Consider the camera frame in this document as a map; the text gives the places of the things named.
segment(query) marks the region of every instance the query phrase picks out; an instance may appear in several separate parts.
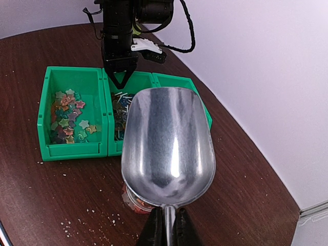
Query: white bracket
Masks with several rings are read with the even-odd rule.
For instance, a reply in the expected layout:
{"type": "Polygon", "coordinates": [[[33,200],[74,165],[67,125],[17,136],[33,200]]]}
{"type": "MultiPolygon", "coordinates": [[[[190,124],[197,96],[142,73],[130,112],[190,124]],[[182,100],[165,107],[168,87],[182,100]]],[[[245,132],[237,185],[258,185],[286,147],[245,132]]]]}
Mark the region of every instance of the white bracket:
{"type": "Polygon", "coordinates": [[[131,45],[132,51],[150,50],[158,54],[163,53],[162,49],[158,45],[148,39],[134,38],[133,42],[134,44],[131,45]]]}

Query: dark wooden table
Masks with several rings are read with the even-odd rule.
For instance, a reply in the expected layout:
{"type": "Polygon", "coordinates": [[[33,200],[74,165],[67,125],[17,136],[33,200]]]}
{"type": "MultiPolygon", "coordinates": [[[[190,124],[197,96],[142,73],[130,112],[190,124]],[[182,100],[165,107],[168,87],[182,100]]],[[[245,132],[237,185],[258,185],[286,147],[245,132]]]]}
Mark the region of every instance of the dark wooden table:
{"type": "MultiPolygon", "coordinates": [[[[1,39],[0,62],[0,220],[13,244],[134,245],[147,215],[122,201],[120,157],[42,163],[38,146],[46,67],[103,66],[91,26],[1,39]]],[[[172,53],[163,66],[140,59],[138,70],[190,77],[213,117],[216,176],[187,206],[204,244],[290,245],[299,208],[215,96],[172,53]]]]}

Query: silver scoop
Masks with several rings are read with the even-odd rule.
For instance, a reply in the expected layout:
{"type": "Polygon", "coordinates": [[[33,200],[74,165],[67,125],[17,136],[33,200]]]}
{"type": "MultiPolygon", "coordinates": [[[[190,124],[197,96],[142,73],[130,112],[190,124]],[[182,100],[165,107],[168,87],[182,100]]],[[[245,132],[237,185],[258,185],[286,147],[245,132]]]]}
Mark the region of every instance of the silver scoop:
{"type": "Polygon", "coordinates": [[[141,200],[162,207],[168,246],[176,209],[211,185],[215,155],[199,96],[184,88],[153,88],[135,95],[122,150],[122,176],[141,200]]]}

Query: green bin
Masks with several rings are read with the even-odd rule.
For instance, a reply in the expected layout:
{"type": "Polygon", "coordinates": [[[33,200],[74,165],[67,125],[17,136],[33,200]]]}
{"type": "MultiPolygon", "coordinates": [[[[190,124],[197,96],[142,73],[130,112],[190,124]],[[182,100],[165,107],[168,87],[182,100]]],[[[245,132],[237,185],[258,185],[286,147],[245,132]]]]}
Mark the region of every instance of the green bin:
{"type": "MultiPolygon", "coordinates": [[[[116,73],[115,76],[121,81],[124,74],[116,73]]],[[[136,94],[143,89],[156,87],[183,87],[198,94],[196,87],[189,78],[134,72],[124,89],[118,90],[104,69],[48,67],[37,121],[42,159],[51,161],[121,155],[123,141],[115,140],[114,137],[115,120],[111,93],[136,94]],[[51,105],[57,91],[65,92],[69,89],[80,93],[81,99],[86,103],[85,107],[81,109],[82,114],[75,123],[74,134],[82,130],[82,127],[78,125],[81,120],[88,120],[91,125],[96,125],[97,132],[88,133],[89,142],[54,144],[50,140],[51,105]]],[[[212,118],[205,106],[204,109],[209,127],[211,127],[212,118]]]]}
{"type": "MultiPolygon", "coordinates": [[[[105,70],[102,70],[104,76],[104,87],[105,87],[105,95],[106,95],[106,104],[107,104],[107,115],[109,122],[108,129],[108,156],[115,156],[122,154],[123,141],[116,141],[114,139],[115,133],[115,120],[112,106],[112,97],[111,93],[132,93],[136,94],[139,91],[147,88],[155,88],[158,87],[156,82],[154,81],[153,75],[151,73],[146,72],[134,72],[127,82],[124,89],[119,90],[115,87],[114,83],[108,78],[105,70]]],[[[122,81],[125,73],[116,73],[115,77],[118,81],[122,81]]]]}
{"type": "MultiPolygon", "coordinates": [[[[160,73],[153,73],[154,80],[156,84],[159,87],[182,87],[182,88],[188,88],[190,90],[193,90],[198,94],[200,97],[193,81],[190,78],[184,78],[184,77],[177,77],[177,76],[171,76],[166,74],[160,74],[160,73]]],[[[209,128],[212,127],[212,118],[210,116],[209,111],[204,105],[204,110],[206,113],[207,121],[209,123],[209,128]]]]}
{"type": "Polygon", "coordinates": [[[37,130],[44,161],[104,157],[108,152],[108,117],[103,74],[100,68],[48,67],[46,70],[38,113],[37,130]],[[57,91],[72,89],[86,103],[77,118],[74,135],[82,127],[81,120],[96,125],[97,132],[88,133],[88,141],[74,144],[54,144],[50,140],[51,105],[57,91]]]}

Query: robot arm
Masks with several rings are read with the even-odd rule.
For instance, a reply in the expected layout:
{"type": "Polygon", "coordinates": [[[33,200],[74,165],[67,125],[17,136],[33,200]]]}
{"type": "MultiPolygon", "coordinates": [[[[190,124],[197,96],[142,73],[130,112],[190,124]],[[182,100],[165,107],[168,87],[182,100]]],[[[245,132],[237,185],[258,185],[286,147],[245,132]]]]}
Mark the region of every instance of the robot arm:
{"type": "Polygon", "coordinates": [[[133,27],[141,33],[153,33],[165,28],[173,17],[173,0],[95,0],[94,3],[99,4],[99,11],[90,13],[85,8],[83,12],[88,15],[92,24],[94,24],[92,15],[103,12],[104,26],[98,38],[101,39],[102,60],[107,75],[118,89],[124,88],[137,68],[137,52],[140,52],[145,59],[163,64],[166,54],[160,46],[183,53],[191,52],[195,47],[193,25],[184,0],[181,0],[181,3],[192,35],[192,47],[189,50],[157,45],[147,39],[133,37],[133,27]],[[142,31],[136,20],[142,24],[160,24],[160,26],[154,30],[142,31]],[[124,71],[125,76],[119,82],[114,74],[124,71]]]}

